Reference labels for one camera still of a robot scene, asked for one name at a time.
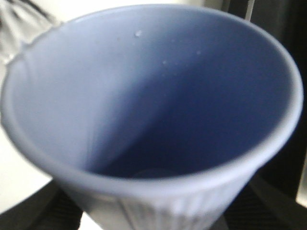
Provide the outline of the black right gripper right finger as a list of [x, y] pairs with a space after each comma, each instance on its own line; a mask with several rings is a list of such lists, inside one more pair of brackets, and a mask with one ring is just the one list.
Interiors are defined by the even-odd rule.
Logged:
[[255, 175], [224, 213], [230, 230], [305, 230], [307, 209]]

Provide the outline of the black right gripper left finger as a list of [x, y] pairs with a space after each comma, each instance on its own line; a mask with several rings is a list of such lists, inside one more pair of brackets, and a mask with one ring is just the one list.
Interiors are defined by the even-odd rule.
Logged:
[[83, 211], [52, 181], [0, 214], [2, 230], [77, 230]]

